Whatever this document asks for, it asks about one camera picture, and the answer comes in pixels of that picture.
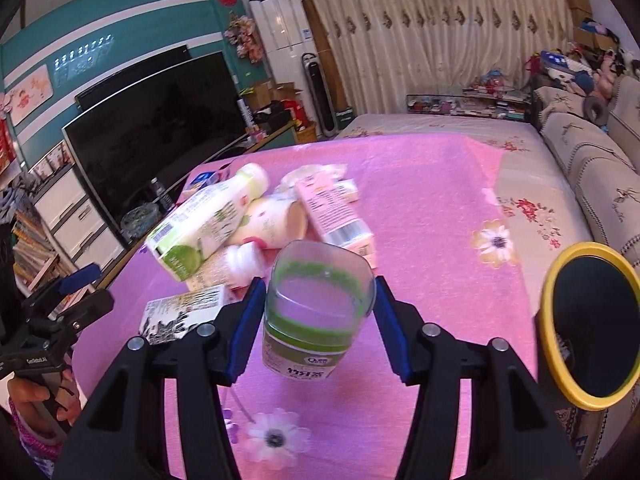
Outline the person's left hand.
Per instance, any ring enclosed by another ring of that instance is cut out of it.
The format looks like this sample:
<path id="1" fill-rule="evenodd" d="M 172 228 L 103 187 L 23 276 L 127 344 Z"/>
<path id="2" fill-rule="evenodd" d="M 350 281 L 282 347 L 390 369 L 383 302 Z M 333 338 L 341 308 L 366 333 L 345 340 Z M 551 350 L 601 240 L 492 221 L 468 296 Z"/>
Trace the person's left hand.
<path id="1" fill-rule="evenodd" d="M 54 438 L 55 433 L 51 425 L 36 409 L 37 403 L 46 402 L 50 398 L 50 390 L 26 378 L 14 377 L 8 382 L 8 391 L 15 411 L 24 420 L 26 426 L 38 437 Z M 70 368 L 63 370 L 55 402 L 58 404 L 56 420 L 68 422 L 73 426 L 81 412 L 81 402 L 75 377 Z"/>

